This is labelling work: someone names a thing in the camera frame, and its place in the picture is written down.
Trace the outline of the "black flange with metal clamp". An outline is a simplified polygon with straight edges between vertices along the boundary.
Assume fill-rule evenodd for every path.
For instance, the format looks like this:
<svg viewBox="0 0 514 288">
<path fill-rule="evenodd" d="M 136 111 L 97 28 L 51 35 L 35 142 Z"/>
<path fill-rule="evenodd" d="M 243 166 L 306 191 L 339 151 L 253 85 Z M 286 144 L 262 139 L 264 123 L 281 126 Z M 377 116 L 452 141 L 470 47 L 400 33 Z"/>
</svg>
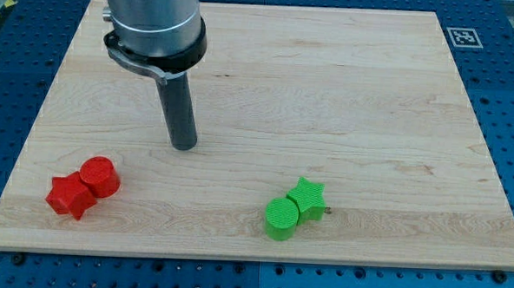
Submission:
<svg viewBox="0 0 514 288">
<path fill-rule="evenodd" d="M 201 18 L 201 33 L 194 42 L 171 56 L 138 55 L 120 42 L 114 30 L 103 36 L 103 42 L 109 57 L 118 65 L 131 73 L 148 76 L 161 85 L 166 85 L 169 81 L 186 73 L 201 60 L 208 49 L 207 28 L 203 18 Z"/>
</svg>

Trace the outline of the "dark grey cylindrical probe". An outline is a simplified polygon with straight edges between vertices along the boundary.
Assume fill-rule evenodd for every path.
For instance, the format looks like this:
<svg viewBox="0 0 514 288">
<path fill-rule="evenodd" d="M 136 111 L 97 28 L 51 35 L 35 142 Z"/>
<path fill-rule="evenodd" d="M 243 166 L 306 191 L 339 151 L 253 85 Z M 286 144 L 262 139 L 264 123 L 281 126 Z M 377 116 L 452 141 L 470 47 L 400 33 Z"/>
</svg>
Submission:
<svg viewBox="0 0 514 288">
<path fill-rule="evenodd" d="M 187 73 L 156 85 L 170 142 L 175 149 L 188 151 L 197 143 L 197 130 Z"/>
</svg>

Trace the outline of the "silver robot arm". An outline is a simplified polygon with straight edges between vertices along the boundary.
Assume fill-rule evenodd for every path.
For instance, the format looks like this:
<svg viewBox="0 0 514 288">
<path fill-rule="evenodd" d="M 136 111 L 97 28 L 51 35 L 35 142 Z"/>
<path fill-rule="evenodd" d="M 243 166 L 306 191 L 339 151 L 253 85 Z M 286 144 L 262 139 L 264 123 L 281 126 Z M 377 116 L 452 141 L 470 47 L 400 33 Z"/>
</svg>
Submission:
<svg viewBox="0 0 514 288">
<path fill-rule="evenodd" d="M 103 41 L 117 64 L 156 82 L 172 146 L 197 143 L 187 72 L 207 51 L 199 0 L 107 0 Z"/>
</svg>

